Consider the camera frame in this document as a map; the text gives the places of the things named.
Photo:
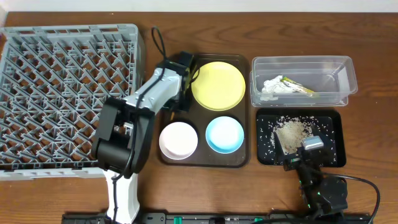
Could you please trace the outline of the wooden chopstick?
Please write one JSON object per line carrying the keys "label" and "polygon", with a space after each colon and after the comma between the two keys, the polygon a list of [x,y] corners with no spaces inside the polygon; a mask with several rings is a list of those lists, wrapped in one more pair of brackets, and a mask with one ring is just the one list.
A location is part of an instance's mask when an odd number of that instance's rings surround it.
{"label": "wooden chopstick", "polygon": [[169,121],[172,121],[172,120],[174,119],[174,115],[175,115],[175,112],[172,111],[172,112],[170,113]]}

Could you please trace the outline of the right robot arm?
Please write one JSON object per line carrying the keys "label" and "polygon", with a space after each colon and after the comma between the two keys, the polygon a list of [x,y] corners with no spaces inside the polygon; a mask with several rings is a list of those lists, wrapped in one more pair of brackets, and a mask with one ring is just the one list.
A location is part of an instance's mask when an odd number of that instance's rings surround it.
{"label": "right robot arm", "polygon": [[333,142],[311,125],[313,136],[302,141],[293,154],[284,154],[280,137],[275,137],[275,159],[283,164],[284,170],[295,170],[300,189],[309,207],[307,217],[316,219],[341,213],[348,208],[346,201],[347,183],[342,178],[327,176],[320,172],[322,165],[333,161]]}

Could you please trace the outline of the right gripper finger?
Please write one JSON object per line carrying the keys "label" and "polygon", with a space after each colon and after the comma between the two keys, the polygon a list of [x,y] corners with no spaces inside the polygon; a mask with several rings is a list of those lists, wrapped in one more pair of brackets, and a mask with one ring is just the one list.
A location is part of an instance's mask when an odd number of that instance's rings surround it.
{"label": "right gripper finger", "polygon": [[274,144],[275,144],[275,150],[274,150],[275,164],[282,165],[283,161],[284,161],[285,154],[284,154],[283,148],[280,144],[279,137],[278,137],[277,133],[274,131],[273,134],[274,134]]}
{"label": "right gripper finger", "polygon": [[312,129],[312,134],[314,136],[318,136],[321,139],[324,146],[331,146],[331,140],[325,134],[323,134],[315,124],[311,124],[311,129]]}

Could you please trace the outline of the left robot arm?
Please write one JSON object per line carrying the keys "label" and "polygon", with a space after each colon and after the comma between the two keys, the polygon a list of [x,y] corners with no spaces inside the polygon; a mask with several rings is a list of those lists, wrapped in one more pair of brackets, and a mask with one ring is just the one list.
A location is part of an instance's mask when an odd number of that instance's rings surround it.
{"label": "left robot arm", "polygon": [[151,78],[130,95],[105,101],[91,155],[106,178],[106,218],[111,223],[132,223],[139,213],[138,174],[149,157],[156,114],[189,108],[188,89],[196,67],[193,54],[180,52],[163,59]]}

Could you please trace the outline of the white tissue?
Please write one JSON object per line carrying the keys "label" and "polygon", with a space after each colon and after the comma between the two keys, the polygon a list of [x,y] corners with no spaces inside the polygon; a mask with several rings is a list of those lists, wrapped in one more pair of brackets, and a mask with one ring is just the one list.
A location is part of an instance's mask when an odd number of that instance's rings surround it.
{"label": "white tissue", "polygon": [[295,90],[282,82],[283,76],[279,75],[271,80],[266,80],[261,90],[260,100],[275,101],[278,100],[277,93],[293,93]]}

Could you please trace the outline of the rice food scraps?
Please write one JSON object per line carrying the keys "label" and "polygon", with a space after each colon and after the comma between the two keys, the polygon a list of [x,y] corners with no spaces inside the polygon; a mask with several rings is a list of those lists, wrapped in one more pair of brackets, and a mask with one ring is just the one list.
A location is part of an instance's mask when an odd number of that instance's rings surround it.
{"label": "rice food scraps", "polygon": [[284,154],[294,154],[302,146],[302,141],[313,136],[311,124],[325,134],[333,144],[336,143],[332,119],[327,116],[282,116],[261,114],[256,118],[257,159],[261,164],[275,164],[275,131],[279,137]]}

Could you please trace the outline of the green snack wrapper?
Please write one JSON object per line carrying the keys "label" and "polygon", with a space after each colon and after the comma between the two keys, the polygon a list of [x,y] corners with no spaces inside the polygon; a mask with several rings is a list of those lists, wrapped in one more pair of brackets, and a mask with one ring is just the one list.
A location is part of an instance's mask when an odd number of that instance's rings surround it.
{"label": "green snack wrapper", "polygon": [[283,84],[285,84],[286,86],[292,88],[293,90],[300,92],[300,93],[304,93],[304,94],[308,95],[309,97],[313,97],[316,95],[316,93],[313,90],[305,88],[303,85],[301,85],[287,77],[283,77],[281,79],[281,82]]}

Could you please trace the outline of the light blue bowl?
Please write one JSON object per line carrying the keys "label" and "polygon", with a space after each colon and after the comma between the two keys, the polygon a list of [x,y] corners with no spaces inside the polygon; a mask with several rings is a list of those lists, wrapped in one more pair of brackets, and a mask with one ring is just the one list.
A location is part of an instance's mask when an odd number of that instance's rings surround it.
{"label": "light blue bowl", "polygon": [[229,116],[220,116],[208,124],[205,138],[215,152],[231,154],[242,146],[244,129],[238,120]]}

